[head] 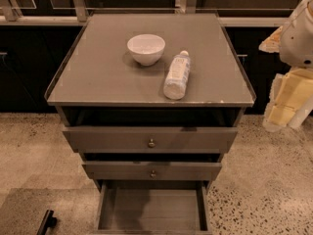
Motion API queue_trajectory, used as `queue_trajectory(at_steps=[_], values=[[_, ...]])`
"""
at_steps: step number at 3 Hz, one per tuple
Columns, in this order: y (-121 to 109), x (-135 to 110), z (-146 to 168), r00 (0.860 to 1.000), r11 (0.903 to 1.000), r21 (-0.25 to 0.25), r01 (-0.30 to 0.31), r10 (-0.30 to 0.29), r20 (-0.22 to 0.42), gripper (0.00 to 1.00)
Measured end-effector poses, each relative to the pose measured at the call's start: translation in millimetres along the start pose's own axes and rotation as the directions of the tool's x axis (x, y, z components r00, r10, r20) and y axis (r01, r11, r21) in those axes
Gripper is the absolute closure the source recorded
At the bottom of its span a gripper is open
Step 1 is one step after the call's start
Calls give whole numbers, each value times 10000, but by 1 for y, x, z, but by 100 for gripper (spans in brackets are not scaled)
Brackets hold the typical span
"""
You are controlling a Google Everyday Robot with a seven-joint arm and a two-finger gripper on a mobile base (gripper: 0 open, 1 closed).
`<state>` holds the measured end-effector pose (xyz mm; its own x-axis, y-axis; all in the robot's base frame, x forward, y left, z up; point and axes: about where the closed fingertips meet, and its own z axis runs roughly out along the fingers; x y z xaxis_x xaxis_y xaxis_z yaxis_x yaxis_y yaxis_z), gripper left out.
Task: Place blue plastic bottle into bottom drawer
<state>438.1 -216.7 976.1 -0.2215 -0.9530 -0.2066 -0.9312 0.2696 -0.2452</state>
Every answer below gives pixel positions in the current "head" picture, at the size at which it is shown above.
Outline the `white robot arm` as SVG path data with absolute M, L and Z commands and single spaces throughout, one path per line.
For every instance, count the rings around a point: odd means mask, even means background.
M 259 45 L 291 67 L 272 82 L 263 126 L 299 128 L 313 109 L 313 0 L 302 0 L 286 22 Z

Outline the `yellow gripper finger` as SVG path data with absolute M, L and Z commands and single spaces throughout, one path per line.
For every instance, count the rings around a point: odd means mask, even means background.
M 269 37 L 261 42 L 258 49 L 266 53 L 279 53 L 282 29 L 281 26 L 278 27 Z
M 262 125 L 267 131 L 276 132 L 286 127 L 294 116 L 295 111 L 293 109 L 268 103 L 265 108 Z

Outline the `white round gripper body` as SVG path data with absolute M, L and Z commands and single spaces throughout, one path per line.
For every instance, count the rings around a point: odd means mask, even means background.
M 282 108 L 296 112 L 312 95 L 312 69 L 292 68 L 285 75 L 275 76 L 270 90 L 269 111 Z

